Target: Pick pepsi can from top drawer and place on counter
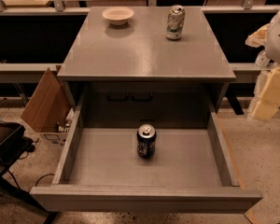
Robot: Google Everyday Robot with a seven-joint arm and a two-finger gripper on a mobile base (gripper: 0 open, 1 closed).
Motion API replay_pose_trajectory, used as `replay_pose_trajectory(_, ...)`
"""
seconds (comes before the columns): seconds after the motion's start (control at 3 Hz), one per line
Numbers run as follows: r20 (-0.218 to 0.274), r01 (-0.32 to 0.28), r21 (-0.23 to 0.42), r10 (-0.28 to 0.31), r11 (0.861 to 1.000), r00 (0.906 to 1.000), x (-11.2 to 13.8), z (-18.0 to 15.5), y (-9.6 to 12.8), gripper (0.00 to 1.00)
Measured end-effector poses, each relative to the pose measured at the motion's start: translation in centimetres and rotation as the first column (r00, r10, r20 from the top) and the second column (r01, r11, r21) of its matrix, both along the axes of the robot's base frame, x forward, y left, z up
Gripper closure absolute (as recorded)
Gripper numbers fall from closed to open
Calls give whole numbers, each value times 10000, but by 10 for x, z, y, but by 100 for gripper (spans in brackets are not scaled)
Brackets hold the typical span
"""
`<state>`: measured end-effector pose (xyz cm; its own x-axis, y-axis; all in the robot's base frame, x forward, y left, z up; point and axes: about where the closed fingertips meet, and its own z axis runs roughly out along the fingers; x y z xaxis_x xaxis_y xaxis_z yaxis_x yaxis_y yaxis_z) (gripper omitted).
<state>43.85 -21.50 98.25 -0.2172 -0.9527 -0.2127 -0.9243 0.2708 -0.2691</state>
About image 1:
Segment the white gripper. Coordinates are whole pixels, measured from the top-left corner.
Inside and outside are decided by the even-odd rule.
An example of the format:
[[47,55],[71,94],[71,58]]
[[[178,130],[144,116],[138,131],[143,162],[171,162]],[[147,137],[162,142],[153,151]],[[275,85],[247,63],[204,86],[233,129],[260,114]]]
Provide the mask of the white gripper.
[[250,35],[249,47],[265,48],[265,56],[273,60],[275,68],[260,73],[250,103],[250,118],[258,121],[271,119],[280,108],[280,24],[266,24]]

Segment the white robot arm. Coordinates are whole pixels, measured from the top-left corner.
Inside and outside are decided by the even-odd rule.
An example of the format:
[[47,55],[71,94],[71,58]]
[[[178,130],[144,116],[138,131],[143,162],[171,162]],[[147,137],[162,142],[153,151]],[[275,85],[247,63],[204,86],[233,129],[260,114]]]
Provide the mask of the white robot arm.
[[263,46],[266,57],[278,64],[273,70],[260,73],[248,109],[247,120],[260,125],[271,119],[280,108],[280,10],[245,43],[255,48]]

